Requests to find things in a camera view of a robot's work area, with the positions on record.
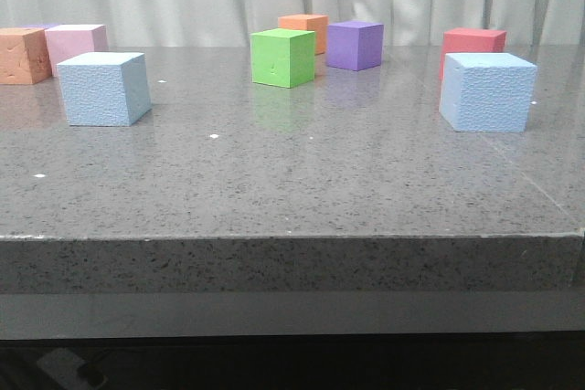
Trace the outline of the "red foam block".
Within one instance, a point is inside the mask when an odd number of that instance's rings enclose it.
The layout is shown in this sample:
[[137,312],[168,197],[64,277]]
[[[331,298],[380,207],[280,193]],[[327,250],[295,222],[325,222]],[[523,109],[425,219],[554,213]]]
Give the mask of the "red foam block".
[[504,30],[456,27],[443,33],[439,79],[443,80],[444,62],[447,53],[503,52],[506,32]]

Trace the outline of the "purple foam block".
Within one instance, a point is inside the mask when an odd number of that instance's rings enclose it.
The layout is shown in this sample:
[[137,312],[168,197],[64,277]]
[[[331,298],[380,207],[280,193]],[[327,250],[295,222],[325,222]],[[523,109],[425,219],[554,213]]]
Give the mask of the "purple foam block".
[[383,36],[384,25],[381,23],[345,21],[329,25],[326,65],[353,71],[379,66]]

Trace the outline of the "green foam block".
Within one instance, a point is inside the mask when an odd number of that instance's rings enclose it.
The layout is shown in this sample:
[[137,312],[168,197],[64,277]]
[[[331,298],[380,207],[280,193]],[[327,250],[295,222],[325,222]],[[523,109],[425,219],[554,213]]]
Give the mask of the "green foam block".
[[274,28],[250,35],[254,83],[293,88],[314,80],[314,31]]

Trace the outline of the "pink foam block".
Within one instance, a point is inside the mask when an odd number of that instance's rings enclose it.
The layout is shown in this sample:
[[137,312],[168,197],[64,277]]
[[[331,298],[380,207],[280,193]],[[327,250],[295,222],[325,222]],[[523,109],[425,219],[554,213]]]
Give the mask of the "pink foam block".
[[45,30],[52,74],[59,75],[57,64],[87,52],[109,50],[103,24],[59,25]]

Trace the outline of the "light blue foam block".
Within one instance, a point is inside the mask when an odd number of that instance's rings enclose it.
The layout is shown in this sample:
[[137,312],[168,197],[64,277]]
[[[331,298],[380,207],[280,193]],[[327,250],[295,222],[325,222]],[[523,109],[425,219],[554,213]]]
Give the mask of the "light blue foam block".
[[509,53],[448,53],[439,111],[457,132],[523,132],[536,77]]
[[143,53],[88,52],[57,70],[71,126],[130,126],[152,108]]

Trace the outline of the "lavender foam block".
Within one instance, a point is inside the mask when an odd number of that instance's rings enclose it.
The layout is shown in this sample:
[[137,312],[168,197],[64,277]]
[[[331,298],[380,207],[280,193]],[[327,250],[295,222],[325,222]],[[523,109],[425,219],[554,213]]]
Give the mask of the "lavender foam block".
[[50,28],[55,27],[55,26],[59,26],[59,24],[55,24],[55,23],[49,23],[49,24],[26,24],[26,25],[21,25],[19,27],[22,27],[22,28],[50,29]]

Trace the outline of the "dented orange foam block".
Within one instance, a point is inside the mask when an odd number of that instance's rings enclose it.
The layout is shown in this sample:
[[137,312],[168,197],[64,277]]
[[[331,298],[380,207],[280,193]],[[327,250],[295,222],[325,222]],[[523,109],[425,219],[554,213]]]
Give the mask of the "dented orange foam block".
[[45,30],[1,29],[1,83],[36,84],[52,76]]

